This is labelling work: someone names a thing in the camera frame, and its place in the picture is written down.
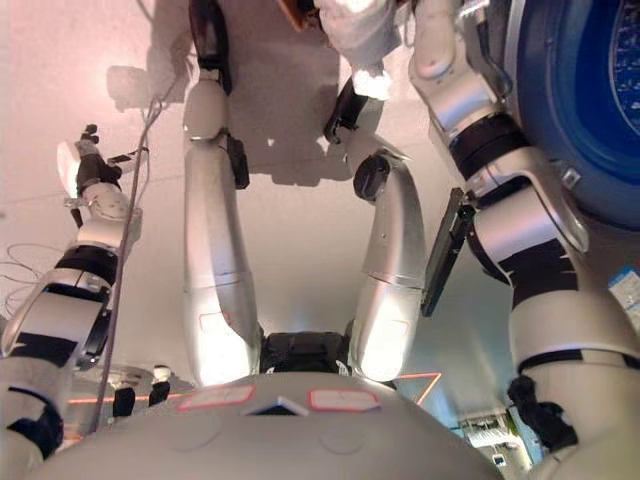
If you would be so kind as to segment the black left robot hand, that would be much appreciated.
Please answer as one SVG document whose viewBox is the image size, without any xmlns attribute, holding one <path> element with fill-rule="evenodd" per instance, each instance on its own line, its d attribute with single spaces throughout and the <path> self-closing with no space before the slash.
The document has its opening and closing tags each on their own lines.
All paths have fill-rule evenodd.
<svg viewBox="0 0 640 480">
<path fill-rule="evenodd" d="M 99 148 L 98 127 L 87 124 L 78 140 L 62 141 L 56 150 L 58 176 L 65 192 L 79 198 L 92 185 L 107 183 L 120 187 L 122 175 L 133 167 L 135 153 L 105 158 Z"/>
</svg>

